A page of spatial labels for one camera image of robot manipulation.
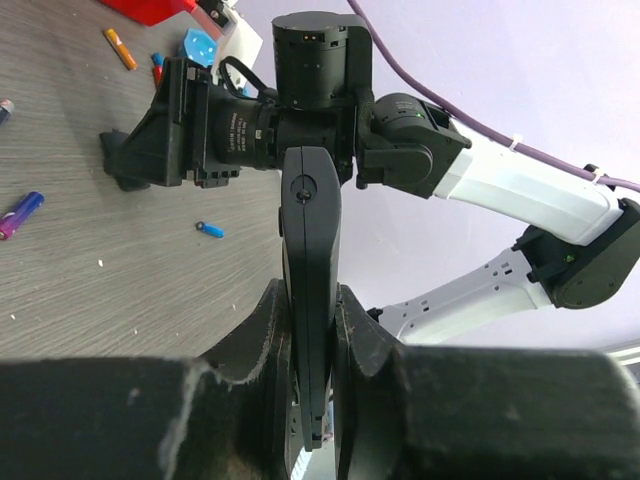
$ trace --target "wood grain surface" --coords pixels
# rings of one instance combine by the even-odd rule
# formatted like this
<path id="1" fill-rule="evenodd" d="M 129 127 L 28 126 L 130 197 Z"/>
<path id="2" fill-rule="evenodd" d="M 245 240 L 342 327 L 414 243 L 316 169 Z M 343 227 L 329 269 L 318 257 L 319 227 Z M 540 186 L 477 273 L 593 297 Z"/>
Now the wood grain surface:
<path id="1" fill-rule="evenodd" d="M 145 28 L 96 0 L 3 0 L 0 25 L 0 97 L 16 105 L 0 127 L 0 209 L 46 197 L 0 243 L 0 356 L 202 353 L 281 276 L 279 177 L 244 170 L 226 188 L 125 194 L 98 141 L 136 125 L 154 93 L 149 56 L 174 52 L 195 23 Z M 226 237 L 197 232 L 200 220 Z"/>

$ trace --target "wall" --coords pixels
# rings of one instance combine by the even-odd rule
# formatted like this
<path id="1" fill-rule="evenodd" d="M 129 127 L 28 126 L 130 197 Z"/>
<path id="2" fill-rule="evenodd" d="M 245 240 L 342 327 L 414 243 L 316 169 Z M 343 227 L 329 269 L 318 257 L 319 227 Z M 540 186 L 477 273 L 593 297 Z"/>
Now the wall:
<path id="1" fill-rule="evenodd" d="M 640 3 L 635 0 L 361 0 L 391 50 L 416 78 L 485 123 L 583 166 L 640 181 Z M 240 2 L 265 39 L 257 73 L 274 84 L 270 19 L 299 10 L 348 13 L 346 1 Z M 377 96 L 411 90 L 379 54 Z M 340 280 L 365 306 L 412 298 L 510 246 L 518 221 L 439 199 L 344 187 Z M 588 311 L 514 315 L 451 340 L 476 345 L 600 347 L 640 337 L 634 291 Z"/>

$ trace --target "red container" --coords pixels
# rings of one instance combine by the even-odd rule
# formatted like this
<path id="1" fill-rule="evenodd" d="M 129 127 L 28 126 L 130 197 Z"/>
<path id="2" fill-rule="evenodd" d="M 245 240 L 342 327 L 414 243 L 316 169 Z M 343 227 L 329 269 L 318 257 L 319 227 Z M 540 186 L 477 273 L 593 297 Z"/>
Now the red container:
<path id="1" fill-rule="evenodd" d="M 184 10 L 191 12 L 195 0 L 100 0 L 122 15 L 151 27 Z"/>

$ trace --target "screw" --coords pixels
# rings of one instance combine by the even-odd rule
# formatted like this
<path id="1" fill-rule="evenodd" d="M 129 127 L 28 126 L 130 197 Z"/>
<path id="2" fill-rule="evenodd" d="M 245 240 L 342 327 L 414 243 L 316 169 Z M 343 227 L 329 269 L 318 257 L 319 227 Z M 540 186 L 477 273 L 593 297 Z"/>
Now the screw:
<path id="1" fill-rule="evenodd" d="M 311 198 L 311 193 L 309 192 L 309 190 L 305 190 L 303 188 L 296 194 L 296 197 L 298 198 L 298 200 L 302 201 L 309 200 Z"/>

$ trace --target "purple marker cap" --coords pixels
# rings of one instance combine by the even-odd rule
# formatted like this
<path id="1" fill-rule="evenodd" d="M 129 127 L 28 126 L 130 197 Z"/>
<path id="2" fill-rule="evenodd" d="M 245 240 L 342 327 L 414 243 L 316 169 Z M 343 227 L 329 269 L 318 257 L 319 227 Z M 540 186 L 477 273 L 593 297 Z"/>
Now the purple marker cap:
<path id="1" fill-rule="evenodd" d="M 0 240 L 9 240 L 27 218 L 44 202 L 44 195 L 31 192 L 15 208 L 0 218 Z"/>

